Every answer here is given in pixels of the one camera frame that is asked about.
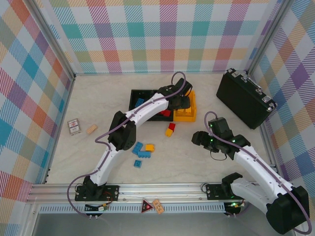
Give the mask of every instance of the purple cable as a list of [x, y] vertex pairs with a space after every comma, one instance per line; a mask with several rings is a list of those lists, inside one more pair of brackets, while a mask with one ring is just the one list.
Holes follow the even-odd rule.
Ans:
[[105, 155], [104, 160], [102, 161], [102, 163], [100, 164], [100, 166], [97, 168], [96, 171], [93, 171], [92, 173], [89, 173], [89, 174], [85, 174], [85, 175], [78, 176], [77, 178], [75, 178], [75, 179], [69, 184], [69, 186], [68, 186], [68, 188], [67, 188], [67, 199], [68, 199], [68, 202], [70, 203], [71, 207], [72, 207], [78, 214], [80, 214], [80, 215], [82, 215], [82, 216], [84, 216], [84, 217], [86, 217], [86, 218], [91, 219], [90, 216], [87, 216], [86, 214], [81, 213], [77, 208], [75, 208], [75, 206], [74, 206], [74, 205], [72, 204], [72, 202], [71, 202], [71, 199], [70, 199], [70, 196], [69, 196], [69, 191], [70, 191], [71, 186], [73, 185], [73, 183], [74, 183], [76, 180], [78, 180], [78, 179], [80, 179], [80, 178], [83, 178], [83, 177], [86, 177], [86, 176], [94, 175], [94, 174], [97, 173], [97, 172], [100, 170], [100, 168], [104, 165], [105, 160], [107, 159], [107, 157], [108, 157], [108, 155], [109, 155], [109, 153], [110, 153], [110, 151], [111, 151], [111, 148], [110, 148], [110, 146], [109, 146], [108, 143], [103, 142], [103, 141], [99, 141], [99, 140], [100, 140], [101, 138], [104, 138], [106, 135], [109, 135], [109, 134], [115, 132], [116, 130], [118, 130], [120, 127], [122, 127], [124, 124], [126, 124], [132, 117], [134, 117], [134, 115], [137, 114], [142, 108], [144, 108], [144, 107], [150, 105], [151, 103], [160, 101], [160, 100], [162, 100], [162, 99], [167, 99], [167, 98], [169, 98], [169, 97], [172, 97], [172, 96], [178, 94], [178, 93], [184, 88], [185, 82], [186, 82], [186, 75], [185, 75], [182, 71], [177, 71], [177, 72], [175, 72], [175, 73], [173, 74], [173, 76], [172, 76], [171, 84], [173, 84], [173, 79], [174, 79], [175, 75], [177, 75], [178, 73], [182, 74], [183, 77], [184, 77], [184, 82], [183, 82], [182, 86], [179, 88], [179, 90], [177, 90], [176, 92], [174, 92], [174, 93], [172, 93], [172, 94], [170, 94], [170, 95], [168, 95], [168, 96], [164, 96], [164, 97], [157, 98], [157, 99], [153, 100], [153, 102], [148, 102], [148, 103], [143, 104], [143, 105], [140, 106], [137, 110], [135, 110], [134, 113], [131, 114], [124, 122], [122, 122], [121, 124], [117, 125], [115, 128], [109, 130], [109, 131], [106, 132], [105, 134], [102, 134], [101, 136], [99, 136], [99, 137], [97, 137], [97, 138], [95, 139], [95, 142], [96, 142], [96, 143], [98, 143], [98, 144], [105, 144], [106, 146], [108, 146], [108, 152], [107, 152], [107, 154]]
[[205, 118], [204, 118], [204, 123], [205, 123], [205, 126], [206, 126], [206, 129], [208, 130], [208, 132], [213, 136], [215, 137], [216, 139], [220, 140], [221, 142], [223, 143], [226, 143], [226, 144], [229, 144], [229, 145], [232, 145], [236, 148], [238, 148], [239, 150], [242, 150], [244, 151], [245, 153], [247, 153], [250, 157], [252, 157], [254, 160], [256, 160], [274, 179], [275, 181], [279, 184], [279, 186], [281, 186], [291, 197], [292, 199], [297, 203], [297, 205], [300, 207], [306, 221], [307, 221], [307, 224], [309, 226], [309, 230], [307, 230], [306, 232], [304, 231], [300, 231], [298, 229], [293, 229], [295, 232], [298, 232], [300, 234], [303, 234], [303, 235], [309, 235], [311, 232], [312, 232], [312, 224], [311, 224], [311, 221], [310, 221], [310, 218], [309, 216], [307, 215], [305, 209], [303, 208], [302, 204], [299, 202], [299, 200], [290, 192], [290, 190], [288, 190], [288, 188], [275, 176], [275, 174], [270, 171], [259, 159], [257, 159], [253, 154], [251, 154], [249, 151], [247, 151], [246, 149], [242, 148], [241, 146], [238, 146], [237, 144], [234, 144], [234, 143], [231, 143], [227, 140], [224, 140], [220, 137], [218, 137], [217, 135], [215, 135], [211, 129], [208, 127], [208, 124], [207, 124], [207, 116], [208, 114], [214, 114], [216, 116], [216, 119], [218, 118], [218, 115], [215, 113], [215, 112], [212, 112], [212, 111], [209, 111], [206, 113], [205, 115]]

